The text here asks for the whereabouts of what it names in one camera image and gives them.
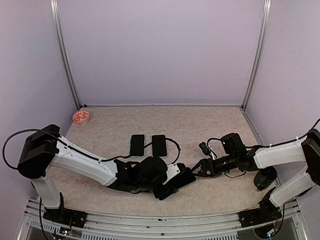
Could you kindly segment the black phone case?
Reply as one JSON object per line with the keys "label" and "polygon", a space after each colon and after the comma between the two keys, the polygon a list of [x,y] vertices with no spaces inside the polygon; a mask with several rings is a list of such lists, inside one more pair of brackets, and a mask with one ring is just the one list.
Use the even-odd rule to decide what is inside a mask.
{"label": "black phone case", "polygon": [[158,185],[152,190],[154,197],[160,201],[163,201],[178,191],[179,190],[176,187],[166,185]]}

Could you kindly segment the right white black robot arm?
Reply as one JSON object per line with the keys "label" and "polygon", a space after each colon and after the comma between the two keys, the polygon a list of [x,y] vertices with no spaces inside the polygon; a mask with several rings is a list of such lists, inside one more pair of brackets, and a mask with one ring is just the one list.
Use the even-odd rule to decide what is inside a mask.
{"label": "right white black robot arm", "polygon": [[320,184],[320,132],[309,130],[305,135],[274,145],[246,147],[239,134],[229,133],[219,139],[225,156],[201,159],[191,170],[197,177],[214,178],[229,170],[258,174],[270,168],[293,162],[304,162],[305,167],[283,184],[272,188],[257,208],[238,213],[243,228],[280,219],[280,207],[287,201],[302,196]]}

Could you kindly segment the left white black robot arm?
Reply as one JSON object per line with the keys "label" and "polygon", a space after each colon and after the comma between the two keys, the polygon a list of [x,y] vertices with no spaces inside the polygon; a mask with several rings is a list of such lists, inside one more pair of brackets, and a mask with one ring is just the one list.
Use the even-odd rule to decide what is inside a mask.
{"label": "left white black robot arm", "polygon": [[70,143],[60,135],[57,125],[34,131],[25,140],[18,172],[31,180],[41,197],[44,219],[79,228],[84,226],[87,214],[64,206],[63,194],[48,174],[50,167],[66,169],[128,193],[151,191],[168,179],[167,164],[159,157],[149,156],[141,162],[106,160]]}

